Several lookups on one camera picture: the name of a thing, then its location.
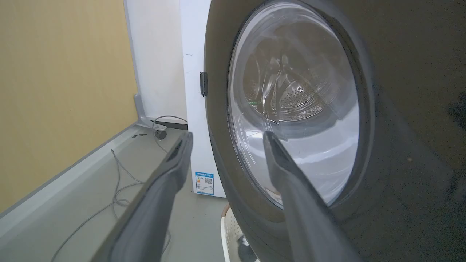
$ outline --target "white wall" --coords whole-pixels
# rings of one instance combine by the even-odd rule
[[[126,6],[147,117],[187,119],[179,0],[126,0]],[[184,123],[176,118],[160,121]]]

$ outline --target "white appliance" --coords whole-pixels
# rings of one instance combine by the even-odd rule
[[[180,0],[179,5],[188,129],[194,137],[192,190],[199,194],[225,197],[210,143],[206,102],[200,92],[199,75],[204,71],[204,40],[210,0]]]

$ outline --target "front-load washing machine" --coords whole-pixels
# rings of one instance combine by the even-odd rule
[[[293,260],[265,131],[365,260],[464,260],[464,1],[180,5],[194,190],[261,261]]]

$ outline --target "gray cable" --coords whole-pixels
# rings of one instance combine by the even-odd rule
[[[155,131],[157,131],[157,130],[154,130],[155,121],[157,121],[158,119],[161,119],[161,118],[163,118],[163,117],[174,117],[174,118],[178,118],[178,119],[181,119],[181,120],[185,121],[186,123],[187,123],[188,121],[187,121],[186,119],[181,118],[181,117],[166,115],[166,116],[157,117],[157,118],[154,119],[154,121],[152,122],[152,133],[153,133],[153,135],[154,135],[155,143],[156,143],[165,153],[168,153],[167,150],[165,150],[165,148],[163,148],[163,147],[158,143],[158,139],[157,139],[157,137],[155,136]]]
[[[118,216],[115,212],[115,204],[119,205],[119,206],[122,206],[122,207],[127,207],[130,205],[130,202],[127,200],[127,199],[117,199],[117,196],[118,194],[123,190],[123,189],[126,189],[128,187],[131,187],[131,186],[137,186],[137,185],[143,185],[144,182],[136,179],[135,177],[133,177],[129,172],[128,170],[126,170],[126,168],[123,166],[123,164],[120,162],[120,160],[118,160],[115,152],[113,151],[113,149],[111,150],[112,154],[113,154],[113,157],[115,158],[115,161],[116,161],[116,165],[117,165],[117,169],[118,169],[118,180],[117,180],[117,183],[116,183],[116,188],[115,188],[115,193],[113,194],[113,198],[112,198],[112,202],[106,206],[104,206],[102,209],[100,209],[99,211],[95,212],[93,215],[91,215],[90,217],[88,217],[83,223],[81,223],[81,225],[79,225],[66,239],[65,241],[63,241],[61,243],[61,245],[58,247],[57,251],[55,251],[55,254],[52,256],[52,259],[50,260],[51,262],[55,261],[58,253],[60,252],[60,250],[65,246],[65,244],[76,234],[76,232],[78,232],[79,229],[81,229],[87,222],[89,222],[89,220],[93,219],[95,216],[97,216],[98,214],[100,214],[103,210],[107,209],[108,207],[112,206],[112,212],[113,212],[113,216],[115,217],[116,220],[118,220]],[[123,170],[126,171],[126,173],[136,181],[136,183],[133,183],[133,184],[130,184],[130,185],[127,185],[127,186],[124,186],[120,189],[118,189],[118,187],[120,186],[120,180],[121,180],[121,173],[120,173],[120,167],[123,168]],[[166,241],[166,244],[164,245],[164,248],[163,248],[163,251],[162,251],[162,254],[165,252],[165,250],[167,249],[168,247],[168,244],[170,244],[170,240],[171,240],[171,234],[170,234],[170,231],[167,229],[167,236],[168,236],[168,240]]]

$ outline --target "baseboard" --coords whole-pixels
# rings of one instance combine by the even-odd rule
[[[10,241],[12,237],[16,236],[16,234],[11,231],[23,220],[54,196],[58,195],[58,193],[75,182],[78,178],[82,179],[82,175],[102,158],[107,156],[111,149],[115,149],[117,152],[119,151],[118,147],[124,142],[130,143],[133,141],[129,138],[140,132],[140,130],[141,128],[139,126],[129,126],[100,147],[81,158],[72,166],[44,183],[41,187],[31,192],[28,196],[18,201],[15,205],[2,212],[2,217],[0,218],[0,247]]]

